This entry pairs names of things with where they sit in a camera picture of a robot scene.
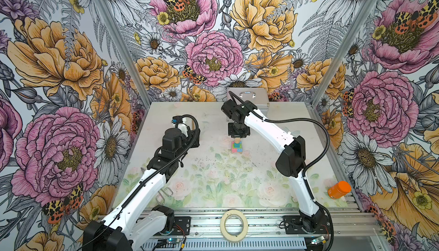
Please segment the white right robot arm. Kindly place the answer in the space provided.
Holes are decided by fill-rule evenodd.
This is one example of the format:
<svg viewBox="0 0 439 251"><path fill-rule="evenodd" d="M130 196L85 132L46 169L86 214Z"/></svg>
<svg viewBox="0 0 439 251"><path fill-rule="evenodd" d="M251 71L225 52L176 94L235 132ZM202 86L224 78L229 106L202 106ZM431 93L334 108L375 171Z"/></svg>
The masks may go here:
<svg viewBox="0 0 439 251"><path fill-rule="evenodd" d="M229 128L233 128L235 132L229 134L231 137L245 138L250 131L255 131L278 151L276 168L292 182L299 204L300 222L298 226L307 233L316 232L325 220L325 210L314 197L306 173L311 166L318 163L326 155L329 149L330 137L325 127L310 118L270 120L250 101L241 101L240 104L237 104L231 99L222 105L221 110L232 121L229 123ZM312 123L319 126L325 133L327 143L324 150L308 165L305 164L305 139L301 136L295 137L277 126L292 122Z"/></svg>

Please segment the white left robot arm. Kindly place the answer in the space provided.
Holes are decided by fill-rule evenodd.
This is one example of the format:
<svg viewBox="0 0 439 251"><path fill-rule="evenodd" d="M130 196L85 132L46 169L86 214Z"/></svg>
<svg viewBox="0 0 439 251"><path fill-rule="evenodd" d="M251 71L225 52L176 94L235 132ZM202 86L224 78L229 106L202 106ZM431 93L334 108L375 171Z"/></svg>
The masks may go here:
<svg viewBox="0 0 439 251"><path fill-rule="evenodd" d="M174 227L174 210L155 206L140 218L158 195L188 151L199 146L200 128L192 115L175 116L165 131L162 146L154 153L137 186L101 221L91 221L83 231L82 251L137 251L154 235Z"/></svg>

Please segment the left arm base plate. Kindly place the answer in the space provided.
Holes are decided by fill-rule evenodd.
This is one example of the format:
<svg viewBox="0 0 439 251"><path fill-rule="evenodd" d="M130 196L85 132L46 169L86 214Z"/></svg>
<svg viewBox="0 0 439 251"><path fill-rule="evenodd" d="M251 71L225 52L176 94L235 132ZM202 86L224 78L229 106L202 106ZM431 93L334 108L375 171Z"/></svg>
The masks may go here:
<svg viewBox="0 0 439 251"><path fill-rule="evenodd" d="M174 218L173 227L167 230L164 236L188 236L190 234L192 218L189 216L177 216Z"/></svg>

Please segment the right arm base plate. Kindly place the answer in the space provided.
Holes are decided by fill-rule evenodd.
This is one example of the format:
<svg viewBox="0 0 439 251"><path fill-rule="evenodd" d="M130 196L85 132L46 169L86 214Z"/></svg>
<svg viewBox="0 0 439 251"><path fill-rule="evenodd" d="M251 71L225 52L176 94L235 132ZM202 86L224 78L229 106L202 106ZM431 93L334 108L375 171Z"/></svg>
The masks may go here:
<svg viewBox="0 0 439 251"><path fill-rule="evenodd" d="M280 228L285 230L287 235L299 234L325 234L328 235L332 231L330 222L326 216L321 220L301 217L295 215L286 215L282 217Z"/></svg>

